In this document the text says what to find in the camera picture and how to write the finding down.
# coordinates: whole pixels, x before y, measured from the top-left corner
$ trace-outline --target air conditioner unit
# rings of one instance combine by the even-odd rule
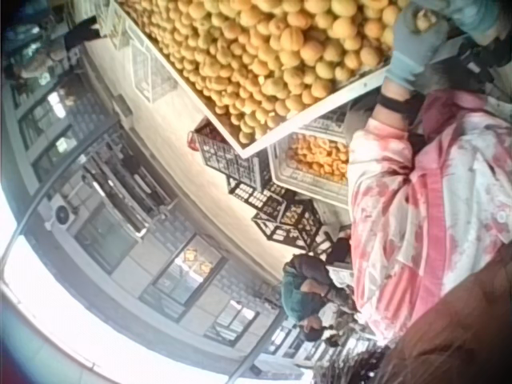
[[[61,228],[67,229],[77,218],[74,213],[75,210],[60,194],[56,194],[51,199],[50,204],[52,207],[52,219],[49,222],[45,222],[45,227],[48,230],[51,230],[54,222]]]

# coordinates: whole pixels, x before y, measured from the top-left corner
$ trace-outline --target black plastic crate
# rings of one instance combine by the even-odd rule
[[[273,222],[281,218],[286,204],[293,201],[295,192],[270,182],[263,192],[228,176],[228,193]]]
[[[260,213],[253,222],[266,239],[310,252],[314,248],[322,220],[311,200],[294,200],[286,204],[279,222],[272,222]]]
[[[252,186],[258,192],[262,192],[272,180],[266,150],[242,158],[207,118],[199,123],[194,132],[202,160],[208,167]]]

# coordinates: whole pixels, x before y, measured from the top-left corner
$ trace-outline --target vendor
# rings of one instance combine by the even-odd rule
[[[390,68],[371,119],[354,134],[348,167],[354,299],[387,340],[512,241],[510,116],[498,118],[483,95],[437,91],[423,107],[428,144],[416,156],[406,118],[417,76],[447,39],[444,17],[486,46],[496,82],[507,78],[508,86],[510,21],[500,19],[498,2],[414,1],[395,24]],[[423,8],[437,11],[437,21],[419,33]]]
[[[346,256],[339,254],[337,258],[331,256],[330,259],[345,259]],[[283,273],[282,306],[305,334],[323,327],[318,315],[328,302],[336,303],[347,313],[355,311],[350,289],[339,288],[333,283],[326,263],[320,258],[296,254],[285,264]]]

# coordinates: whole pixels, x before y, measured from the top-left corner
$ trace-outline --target black wristband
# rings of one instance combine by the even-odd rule
[[[407,116],[410,114],[410,103],[409,100],[400,101],[394,98],[389,98],[384,94],[380,94],[377,99],[377,103],[387,110],[391,110],[397,114]]]

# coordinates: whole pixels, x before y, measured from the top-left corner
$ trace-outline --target sky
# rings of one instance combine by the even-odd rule
[[[16,221],[0,189],[0,254],[15,227]],[[21,303],[18,308],[41,332],[82,364],[116,382],[167,384],[173,378],[175,383],[222,384],[227,380],[225,375],[187,366],[148,350],[102,322],[54,279],[23,236],[10,252],[5,282],[7,294]],[[309,381],[308,371],[300,382],[283,383]],[[265,381],[237,381],[257,383]]]

